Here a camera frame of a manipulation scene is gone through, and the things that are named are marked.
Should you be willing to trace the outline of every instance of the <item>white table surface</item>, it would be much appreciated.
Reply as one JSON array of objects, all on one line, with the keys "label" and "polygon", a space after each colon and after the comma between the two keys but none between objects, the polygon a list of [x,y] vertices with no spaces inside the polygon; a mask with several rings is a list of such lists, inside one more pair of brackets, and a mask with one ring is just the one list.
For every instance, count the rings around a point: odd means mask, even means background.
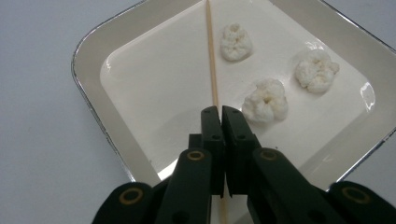
[{"label": "white table surface", "polygon": [[[0,223],[91,223],[129,180],[70,63],[85,34],[137,2],[0,2]],[[396,1],[327,2],[396,49]],[[348,179],[396,206],[395,135]]]}]

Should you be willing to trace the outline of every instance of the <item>cauliflower floret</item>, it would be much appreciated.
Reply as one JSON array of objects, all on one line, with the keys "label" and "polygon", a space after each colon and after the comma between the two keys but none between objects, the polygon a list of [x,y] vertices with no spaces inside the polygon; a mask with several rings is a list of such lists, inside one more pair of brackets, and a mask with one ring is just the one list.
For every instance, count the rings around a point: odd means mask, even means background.
[{"label": "cauliflower floret", "polygon": [[282,83],[277,79],[268,78],[256,87],[257,89],[247,96],[242,104],[245,118],[256,122],[285,119],[289,107]]},{"label": "cauliflower floret", "polygon": [[224,28],[220,43],[221,55],[228,61],[238,61],[246,58],[252,50],[248,33],[238,23]]},{"label": "cauliflower floret", "polygon": [[303,88],[320,93],[330,88],[339,70],[340,66],[332,62],[329,54],[322,49],[313,49],[297,64],[294,74]]}]

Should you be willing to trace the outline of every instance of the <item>black plastic part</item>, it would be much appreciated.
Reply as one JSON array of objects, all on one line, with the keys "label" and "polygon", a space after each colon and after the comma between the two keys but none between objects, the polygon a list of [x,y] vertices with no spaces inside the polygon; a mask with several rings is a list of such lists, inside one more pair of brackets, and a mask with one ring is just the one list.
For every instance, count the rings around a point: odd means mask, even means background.
[{"label": "black plastic part", "polygon": [[165,180],[160,182],[158,185],[156,185],[154,188],[152,188],[152,199],[151,199],[151,205],[149,207],[148,211],[148,216],[146,218],[146,221],[143,222],[142,224],[150,224],[154,223],[155,219],[157,218],[158,211],[160,210],[160,206],[163,202],[163,195],[166,192],[166,189],[168,188],[168,184],[170,181],[171,177],[167,177]]},{"label": "black plastic part", "polygon": [[334,183],[328,198],[348,223],[396,223],[396,209],[362,185],[349,181]]},{"label": "black plastic part", "polygon": [[261,145],[239,110],[224,106],[221,120],[226,142],[226,175],[230,195],[248,194],[251,153]]},{"label": "black plastic part", "polygon": [[262,195],[276,223],[345,223],[281,152],[271,148],[257,149],[253,152],[253,160],[252,179],[255,182],[252,184],[256,187],[249,197],[254,200],[255,195]]},{"label": "black plastic part", "polygon": [[219,111],[210,106],[201,112],[202,148],[212,155],[212,194],[223,196],[225,181],[224,137]]},{"label": "black plastic part", "polygon": [[153,194],[144,183],[127,183],[114,189],[99,208],[93,224],[150,223]]},{"label": "black plastic part", "polygon": [[211,166],[207,150],[191,148],[180,154],[155,223],[210,222]]},{"label": "black plastic part", "polygon": [[253,222],[256,224],[276,224],[276,216],[271,209],[270,204],[266,201],[262,194],[247,196],[247,209]]}]

